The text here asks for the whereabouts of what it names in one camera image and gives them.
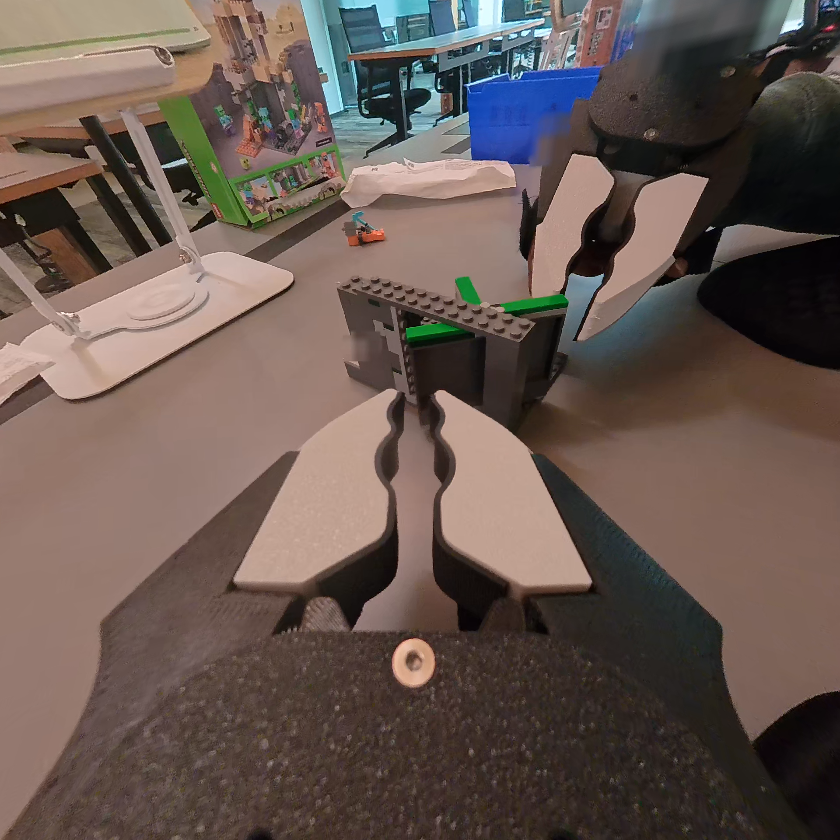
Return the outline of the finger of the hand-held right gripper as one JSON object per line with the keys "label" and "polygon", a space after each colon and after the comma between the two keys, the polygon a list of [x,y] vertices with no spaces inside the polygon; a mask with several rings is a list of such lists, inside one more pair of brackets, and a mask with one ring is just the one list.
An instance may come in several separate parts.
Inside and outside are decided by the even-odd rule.
{"label": "finger of the hand-held right gripper", "polygon": [[675,261],[674,253],[708,179],[674,174],[643,185],[633,205],[633,232],[617,250],[575,336],[593,338],[625,316]]}
{"label": "finger of the hand-held right gripper", "polygon": [[530,291],[534,298],[562,292],[584,244],[585,227],[609,198],[613,175],[597,158],[573,154],[533,243]]}

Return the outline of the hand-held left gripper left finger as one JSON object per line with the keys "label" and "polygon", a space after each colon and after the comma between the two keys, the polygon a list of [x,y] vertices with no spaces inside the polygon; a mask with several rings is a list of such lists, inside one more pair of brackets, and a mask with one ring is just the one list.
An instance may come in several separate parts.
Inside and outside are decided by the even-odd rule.
{"label": "hand-held left gripper left finger", "polygon": [[387,389],[296,453],[233,583],[362,611],[396,576],[401,393]]}

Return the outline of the grey brick wall model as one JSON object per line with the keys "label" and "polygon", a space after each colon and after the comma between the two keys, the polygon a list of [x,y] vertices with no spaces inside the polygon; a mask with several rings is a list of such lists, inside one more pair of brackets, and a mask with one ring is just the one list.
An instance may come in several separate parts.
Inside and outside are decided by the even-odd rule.
{"label": "grey brick wall model", "polygon": [[349,331],[351,350],[344,364],[357,382],[404,394],[424,422],[431,397],[446,391],[515,429],[562,372],[566,355],[560,338],[567,311],[531,316],[535,326],[519,343],[472,337],[411,345],[376,324],[375,331]]}

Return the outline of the long dark grey studded plate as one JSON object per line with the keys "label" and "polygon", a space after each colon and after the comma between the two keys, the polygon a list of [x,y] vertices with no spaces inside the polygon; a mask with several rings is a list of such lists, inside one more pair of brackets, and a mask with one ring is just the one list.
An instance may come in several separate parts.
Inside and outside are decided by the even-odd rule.
{"label": "long dark grey studded plate", "polygon": [[495,305],[471,307],[457,298],[445,297],[420,287],[378,277],[352,278],[337,288],[349,331],[389,330],[406,339],[406,329],[443,323],[468,330],[478,338],[523,341],[535,326],[529,318],[513,318]]}

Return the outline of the building instruction booklet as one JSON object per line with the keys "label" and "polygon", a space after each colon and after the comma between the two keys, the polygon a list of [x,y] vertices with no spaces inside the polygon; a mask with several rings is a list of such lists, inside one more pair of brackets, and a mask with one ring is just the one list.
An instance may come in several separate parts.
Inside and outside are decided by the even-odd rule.
{"label": "building instruction booklet", "polygon": [[185,1],[2,1],[1,63],[108,49],[200,49],[211,37]]}

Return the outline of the black mesh desk chair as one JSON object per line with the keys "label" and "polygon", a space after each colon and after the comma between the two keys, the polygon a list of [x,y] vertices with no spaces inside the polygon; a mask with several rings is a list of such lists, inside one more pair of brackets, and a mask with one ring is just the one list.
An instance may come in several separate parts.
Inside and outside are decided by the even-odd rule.
{"label": "black mesh desk chair", "polygon": [[[734,260],[702,281],[697,298],[712,316],[766,350],[838,370],[838,237]],[[838,839],[838,691],[788,710],[753,747],[811,836]]]}

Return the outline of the grey desk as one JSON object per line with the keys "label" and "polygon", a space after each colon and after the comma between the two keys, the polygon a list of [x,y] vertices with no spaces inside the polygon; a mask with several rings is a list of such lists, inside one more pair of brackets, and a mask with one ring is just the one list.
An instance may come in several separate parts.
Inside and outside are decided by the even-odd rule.
{"label": "grey desk", "polygon": [[[524,296],[520,190],[382,198],[387,240],[292,217],[199,230],[295,283],[137,380],[88,402],[50,392],[2,424],[2,834],[91,692],[105,615],[267,470],[371,397],[345,372],[336,286],[351,275],[492,301]],[[838,689],[838,373],[783,359],[697,304],[701,278],[651,290],[580,344],[521,425],[723,627],[756,736]]]}

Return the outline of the orange cardboard boxes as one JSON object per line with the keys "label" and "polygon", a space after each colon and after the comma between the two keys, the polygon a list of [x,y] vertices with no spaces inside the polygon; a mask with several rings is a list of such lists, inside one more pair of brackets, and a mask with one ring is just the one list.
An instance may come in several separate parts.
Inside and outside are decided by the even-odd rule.
{"label": "orange cardboard boxes", "polygon": [[603,67],[632,48],[642,1],[551,1],[539,68]]}

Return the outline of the blue plastic bin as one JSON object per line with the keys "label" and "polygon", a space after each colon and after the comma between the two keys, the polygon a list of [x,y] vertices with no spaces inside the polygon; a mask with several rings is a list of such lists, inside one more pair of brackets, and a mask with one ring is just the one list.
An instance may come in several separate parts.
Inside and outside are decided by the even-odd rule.
{"label": "blue plastic bin", "polygon": [[475,161],[541,163],[551,138],[567,133],[578,100],[588,100],[600,67],[528,70],[466,87],[470,148]]}

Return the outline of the crumpled white paper bag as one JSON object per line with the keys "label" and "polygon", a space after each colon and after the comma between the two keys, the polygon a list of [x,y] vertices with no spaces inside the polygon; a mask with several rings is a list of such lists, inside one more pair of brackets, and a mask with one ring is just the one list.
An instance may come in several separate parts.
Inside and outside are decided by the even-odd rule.
{"label": "crumpled white paper bag", "polygon": [[448,200],[505,190],[516,184],[515,172],[504,161],[404,160],[355,168],[341,197],[348,207],[361,208],[386,195]]}

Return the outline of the wooden background table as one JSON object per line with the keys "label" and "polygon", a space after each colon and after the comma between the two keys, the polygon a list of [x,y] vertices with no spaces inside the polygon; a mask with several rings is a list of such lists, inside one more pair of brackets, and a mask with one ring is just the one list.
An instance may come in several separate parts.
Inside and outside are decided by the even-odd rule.
{"label": "wooden background table", "polygon": [[[505,67],[510,69],[512,53],[517,49],[530,47],[539,40],[538,32],[543,25],[543,17],[533,17],[499,25],[464,28],[446,35],[389,45],[382,52],[374,54],[374,57],[384,58],[387,54],[393,54],[399,59],[412,58],[412,74],[416,63],[421,60],[434,60],[437,72],[451,76],[454,82],[451,108],[443,112],[440,118],[458,117],[466,111],[463,93],[471,67],[478,61],[497,56],[504,60]],[[405,70],[402,71],[402,84],[405,88],[411,86],[411,83],[406,82]],[[390,144],[398,144],[412,136],[411,128],[403,140],[398,140],[395,137],[395,125],[394,128],[394,133],[388,138]]]}

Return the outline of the black office chair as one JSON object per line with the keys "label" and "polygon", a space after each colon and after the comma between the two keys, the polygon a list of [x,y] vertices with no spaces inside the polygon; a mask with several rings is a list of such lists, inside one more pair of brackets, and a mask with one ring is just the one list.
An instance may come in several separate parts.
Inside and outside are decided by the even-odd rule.
{"label": "black office chair", "polygon": [[389,46],[375,5],[342,7],[339,15],[350,48],[349,58],[354,64],[356,101],[361,117],[394,124],[395,137],[403,140],[412,128],[411,115],[428,103],[431,92],[410,85],[404,87],[403,70],[406,71],[406,82],[411,83],[412,58],[399,59],[393,54],[374,57]]}

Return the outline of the white adjustable book stand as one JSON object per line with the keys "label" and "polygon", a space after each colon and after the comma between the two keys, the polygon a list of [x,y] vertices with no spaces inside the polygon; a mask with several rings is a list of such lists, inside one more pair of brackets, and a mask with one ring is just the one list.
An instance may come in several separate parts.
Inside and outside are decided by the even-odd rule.
{"label": "white adjustable book stand", "polygon": [[184,96],[209,76],[208,48],[173,56],[148,42],[74,57],[2,66],[2,122],[10,133],[36,117],[119,114],[173,225],[180,265],[78,312],[59,311],[2,253],[2,270],[47,325],[2,349],[2,377],[12,360],[36,368],[68,401],[108,392],[291,287],[291,272],[219,251],[201,255],[136,109]]}

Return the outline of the green toy brick set box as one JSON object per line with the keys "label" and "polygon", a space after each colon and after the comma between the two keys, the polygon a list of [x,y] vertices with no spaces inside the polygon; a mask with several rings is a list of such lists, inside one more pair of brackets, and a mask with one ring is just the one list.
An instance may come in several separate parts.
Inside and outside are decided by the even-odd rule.
{"label": "green toy brick set box", "polygon": [[256,228],[341,194],[343,164],[300,2],[189,2],[205,86],[160,111],[216,220]]}

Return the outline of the small printed paper bag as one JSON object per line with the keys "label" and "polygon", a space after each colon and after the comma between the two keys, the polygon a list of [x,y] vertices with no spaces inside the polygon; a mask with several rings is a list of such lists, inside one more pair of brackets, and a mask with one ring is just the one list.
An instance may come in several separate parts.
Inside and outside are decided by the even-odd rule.
{"label": "small printed paper bag", "polygon": [[14,343],[1,348],[1,404],[54,366],[50,357]]}

